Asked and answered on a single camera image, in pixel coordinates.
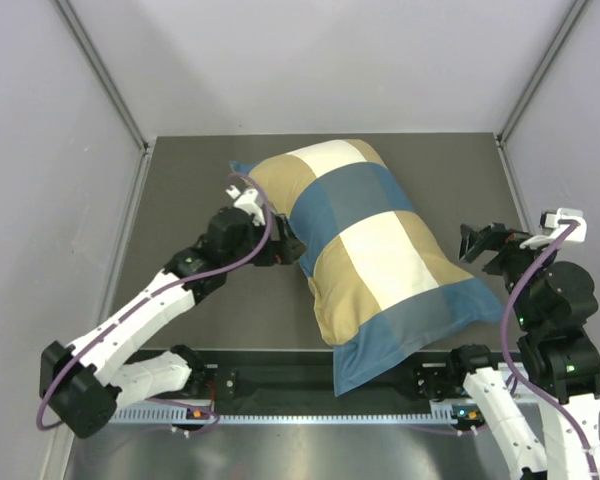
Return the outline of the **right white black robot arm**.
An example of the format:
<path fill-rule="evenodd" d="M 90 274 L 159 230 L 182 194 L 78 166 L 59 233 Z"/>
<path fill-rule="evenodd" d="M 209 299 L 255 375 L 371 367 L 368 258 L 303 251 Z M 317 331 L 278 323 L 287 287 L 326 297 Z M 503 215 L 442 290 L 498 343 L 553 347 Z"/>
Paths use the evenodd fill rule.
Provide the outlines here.
<path fill-rule="evenodd" d="M 600 354 L 584 326 L 599 308 L 587 270 L 556 258 L 587 233 L 579 211 L 541 217 L 542 233 L 492 223 L 461 227 L 459 258 L 495 257 L 509 299 L 501 318 L 504 380 L 489 349 L 451 351 L 447 384 L 476 403 L 512 479 L 600 479 Z"/>

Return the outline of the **checkered blue beige white pillowcase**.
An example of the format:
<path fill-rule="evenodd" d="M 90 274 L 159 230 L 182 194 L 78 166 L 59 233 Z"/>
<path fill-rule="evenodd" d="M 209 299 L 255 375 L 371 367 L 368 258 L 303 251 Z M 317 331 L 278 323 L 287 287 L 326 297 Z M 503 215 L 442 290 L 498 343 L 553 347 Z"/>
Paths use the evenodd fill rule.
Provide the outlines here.
<path fill-rule="evenodd" d="M 368 143 L 330 140 L 231 167 L 257 183 L 305 247 L 299 265 L 333 350 L 336 395 L 501 318 L 499 299 L 447 258 Z"/>

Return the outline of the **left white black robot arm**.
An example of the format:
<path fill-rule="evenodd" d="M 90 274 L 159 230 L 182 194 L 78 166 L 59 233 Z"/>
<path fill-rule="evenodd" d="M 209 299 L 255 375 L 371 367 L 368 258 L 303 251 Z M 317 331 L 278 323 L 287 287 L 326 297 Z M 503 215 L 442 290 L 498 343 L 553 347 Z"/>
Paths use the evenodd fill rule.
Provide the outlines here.
<path fill-rule="evenodd" d="M 86 439 L 120 409 L 167 392 L 196 396 L 207 374 L 197 354 L 178 345 L 146 361 L 131 362 L 149 339 L 224 286 L 244 266 L 292 265 L 305 253 L 282 214 L 257 218 L 238 207 L 220 209 L 191 246 L 177 252 L 127 305 L 68 345 L 50 343 L 40 359 L 41 405 L 36 426 L 51 409 Z"/>

